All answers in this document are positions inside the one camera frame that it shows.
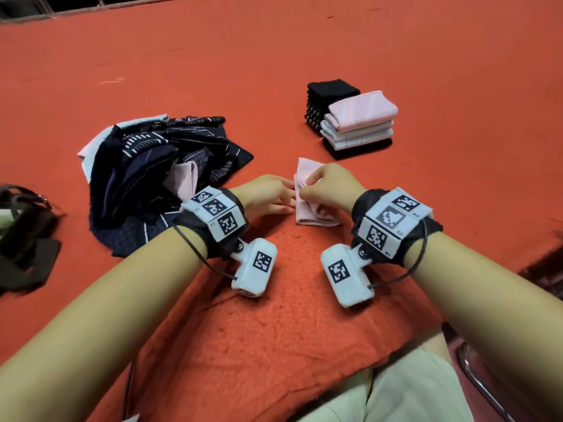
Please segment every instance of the dark bag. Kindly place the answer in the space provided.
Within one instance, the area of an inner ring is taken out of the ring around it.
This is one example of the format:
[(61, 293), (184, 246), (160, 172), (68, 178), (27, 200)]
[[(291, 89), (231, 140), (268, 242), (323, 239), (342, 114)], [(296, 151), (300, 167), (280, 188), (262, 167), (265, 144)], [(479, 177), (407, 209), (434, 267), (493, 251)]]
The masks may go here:
[(0, 293), (43, 286), (61, 246), (48, 238), (60, 216), (45, 197), (10, 184), (0, 186), (0, 210), (13, 219), (0, 233)]

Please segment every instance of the orange blanket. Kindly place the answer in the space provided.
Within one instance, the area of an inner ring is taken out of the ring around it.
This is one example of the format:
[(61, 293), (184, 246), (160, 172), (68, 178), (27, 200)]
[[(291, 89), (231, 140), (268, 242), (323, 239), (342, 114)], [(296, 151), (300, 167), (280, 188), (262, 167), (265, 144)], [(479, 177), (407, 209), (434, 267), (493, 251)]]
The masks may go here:
[[(2, 25), (0, 177), (68, 215), (47, 285), (0, 299), (0, 362), (117, 263), (88, 232), (75, 155), (96, 133), (163, 112), (224, 115), (256, 156), (230, 186), (291, 178), (299, 156), (330, 162), (303, 120), (310, 81), (340, 77), (398, 106), (389, 149), (341, 162), (363, 184), (403, 187), (509, 269), (535, 262), (563, 220), (562, 16), (560, 0), (175, 0)], [(242, 298), (205, 270), (141, 353), (133, 409), (281, 420), (437, 323), (411, 280), (338, 306), (319, 258), (349, 228), (264, 219), (253, 234), (279, 250), (265, 295)], [(92, 421), (118, 420), (123, 386)]]

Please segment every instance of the wrist-mounted device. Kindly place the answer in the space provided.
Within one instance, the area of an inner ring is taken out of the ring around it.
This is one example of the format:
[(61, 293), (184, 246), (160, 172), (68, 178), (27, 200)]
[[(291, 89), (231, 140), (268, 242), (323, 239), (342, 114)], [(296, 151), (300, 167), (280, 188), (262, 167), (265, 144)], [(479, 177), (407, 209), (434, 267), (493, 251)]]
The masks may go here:
[[(337, 244), (321, 255), (330, 284), (344, 307), (373, 298), (373, 289), (411, 275), (422, 261), (428, 236), (443, 230), (433, 220), (432, 209), (401, 188), (364, 192), (354, 204), (352, 219), (352, 248)], [(406, 273), (385, 283), (369, 282), (363, 267), (370, 263), (403, 266), (406, 252), (420, 239), (424, 240), (420, 254)]]
[[(258, 297), (266, 290), (278, 249), (265, 239), (250, 244), (240, 239), (248, 227), (244, 207), (225, 188), (206, 187), (181, 205), (182, 212), (174, 219), (173, 228), (189, 244), (195, 254), (215, 272), (232, 280), (231, 287), (248, 297)], [(241, 262), (234, 276), (212, 267), (182, 233), (184, 226), (198, 234), (207, 247), (208, 258), (229, 257)]]

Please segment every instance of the forearm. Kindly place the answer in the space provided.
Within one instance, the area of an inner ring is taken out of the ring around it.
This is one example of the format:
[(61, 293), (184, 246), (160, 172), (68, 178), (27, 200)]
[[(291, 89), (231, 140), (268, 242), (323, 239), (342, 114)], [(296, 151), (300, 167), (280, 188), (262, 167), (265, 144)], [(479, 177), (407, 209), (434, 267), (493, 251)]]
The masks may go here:
[[(421, 246), (409, 249), (405, 267)], [(493, 369), (563, 416), (563, 303), (441, 233), (428, 238), (413, 278)]]
[[(182, 231), (206, 256), (201, 238)], [(0, 369), (2, 419), (86, 419), (200, 269), (173, 229), (118, 264)]]

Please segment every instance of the hand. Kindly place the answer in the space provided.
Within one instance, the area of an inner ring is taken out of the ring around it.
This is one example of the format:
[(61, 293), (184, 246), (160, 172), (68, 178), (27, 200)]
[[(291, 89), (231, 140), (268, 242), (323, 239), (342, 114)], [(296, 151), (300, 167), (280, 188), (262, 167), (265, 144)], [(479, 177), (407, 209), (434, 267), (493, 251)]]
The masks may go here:
[(366, 191), (349, 170), (334, 163), (319, 167), (305, 183), (307, 186), (299, 192), (303, 200), (344, 210), (348, 215), (352, 213), (356, 200)]
[(271, 214), (292, 214), (295, 208), (293, 181), (267, 174), (230, 190), (251, 220)]

